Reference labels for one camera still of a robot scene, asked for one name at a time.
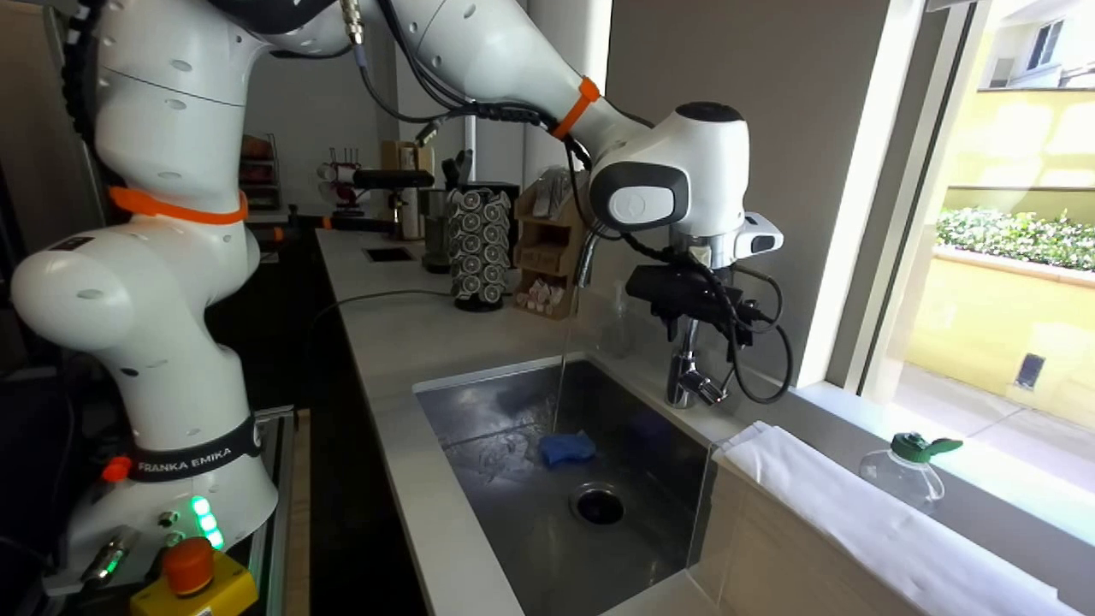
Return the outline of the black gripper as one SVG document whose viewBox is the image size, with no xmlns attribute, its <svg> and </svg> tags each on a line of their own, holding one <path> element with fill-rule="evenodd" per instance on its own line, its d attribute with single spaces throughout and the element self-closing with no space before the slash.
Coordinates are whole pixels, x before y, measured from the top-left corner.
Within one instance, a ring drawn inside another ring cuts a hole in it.
<svg viewBox="0 0 1095 616">
<path fill-rule="evenodd" d="M 751 321 L 727 306 L 713 275 L 648 263 L 629 275 L 626 296 L 648 303 L 663 321 L 698 318 L 716 326 L 731 345 L 753 345 Z"/>
</svg>

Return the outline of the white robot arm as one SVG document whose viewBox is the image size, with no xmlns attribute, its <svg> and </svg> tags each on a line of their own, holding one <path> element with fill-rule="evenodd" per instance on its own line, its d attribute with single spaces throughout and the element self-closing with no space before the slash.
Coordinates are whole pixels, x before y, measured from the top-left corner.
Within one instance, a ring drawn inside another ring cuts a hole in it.
<svg viewBox="0 0 1095 616">
<path fill-rule="evenodd" d="M 613 234 L 670 229 L 727 272 L 779 247 L 744 207 L 747 119 L 689 102 L 641 124 L 601 101 L 516 0 L 103 0 L 92 145 L 129 218 L 51 243 L 13 272 L 13 308 L 42 340 L 99 361 L 132 436 L 128 464 L 74 507 L 57 591 L 118 575 L 128 551 L 185 539 L 245 541 L 278 507 L 240 358 L 204 329 L 260 263 L 240 190 L 254 62 L 342 54 L 381 26 L 440 87 L 440 108 L 526 119 L 591 157 L 589 207 Z"/>
</svg>

